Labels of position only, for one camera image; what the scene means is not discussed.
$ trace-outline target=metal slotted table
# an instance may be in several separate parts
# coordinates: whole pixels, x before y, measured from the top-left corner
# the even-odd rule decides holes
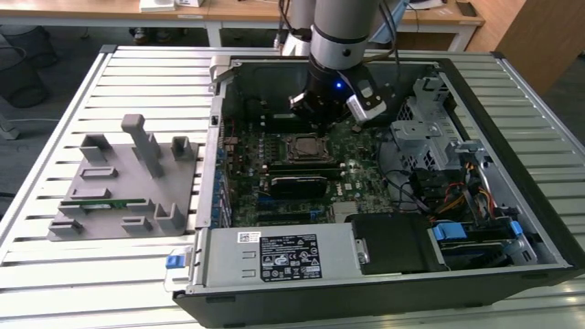
[[[120,129],[121,118],[126,113],[141,113],[144,128],[154,132],[158,142],[168,143],[180,134],[205,143],[213,98],[208,67],[217,54],[277,55],[272,49],[192,47],[118,47],[98,54],[0,222],[1,329],[201,328],[162,287],[165,256],[192,244],[196,215],[189,216],[186,235],[178,237],[54,243],[45,235],[82,157],[77,147],[85,133],[102,132],[112,143],[129,143]],[[452,59],[585,245],[585,150],[508,62],[485,53],[404,52],[404,56]],[[473,124],[464,117],[461,122],[473,137]],[[193,213],[204,154],[201,146]],[[578,278],[481,308],[270,328],[582,328],[583,305],[585,283]]]

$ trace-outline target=wooden desk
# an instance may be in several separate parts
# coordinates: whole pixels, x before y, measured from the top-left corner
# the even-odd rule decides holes
[[[406,12],[400,32],[454,34],[450,51],[464,51],[478,17],[465,17],[454,0],[433,10]],[[209,45],[221,47],[222,28],[274,29],[278,9],[274,3],[256,0],[206,0],[200,8],[177,7],[173,12],[138,12],[138,0],[0,0],[0,24],[120,26],[120,27],[204,27]]]
[[[276,28],[278,26],[278,7],[274,3],[257,0],[210,0],[206,16],[214,22],[212,28]],[[430,34],[454,34],[449,51],[464,51],[473,32],[482,26],[482,17],[461,15],[456,1],[432,9],[406,11],[398,25],[400,32],[420,32]]]
[[[209,1],[202,7],[177,7],[172,12],[140,12],[138,0],[1,0],[0,16],[57,19],[137,19],[178,20],[177,15],[208,14]]]

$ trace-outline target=motherboard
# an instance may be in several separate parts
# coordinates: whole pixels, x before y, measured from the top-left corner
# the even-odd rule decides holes
[[[336,223],[356,213],[392,211],[377,166],[380,131],[353,118],[326,137],[290,127],[293,119],[270,130],[264,121],[226,120],[232,226]]]

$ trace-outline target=black mesh basket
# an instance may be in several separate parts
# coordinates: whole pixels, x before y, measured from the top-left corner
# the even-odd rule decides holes
[[[57,62],[58,58],[42,26],[2,25],[0,34],[10,46],[26,51],[26,59],[36,68],[50,66]]]
[[[48,91],[30,66],[26,51],[0,47],[0,96],[14,108],[29,108],[48,96]]]

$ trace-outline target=blue latch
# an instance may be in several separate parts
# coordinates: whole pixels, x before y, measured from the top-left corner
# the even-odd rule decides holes
[[[225,152],[222,149],[217,149],[217,160],[225,160]]]
[[[166,269],[181,269],[185,267],[185,255],[169,255],[166,256]]]
[[[317,219],[317,215],[321,213],[320,210],[312,210],[309,211],[310,214],[310,220],[314,221]]]
[[[432,228],[432,233],[434,234],[437,241],[465,239],[468,237],[464,226],[460,223],[440,223]]]
[[[521,236],[524,233],[524,230],[522,230],[522,226],[520,226],[520,223],[517,221],[512,221],[510,227],[512,227],[512,230],[513,230],[513,233],[516,234],[516,236]]]

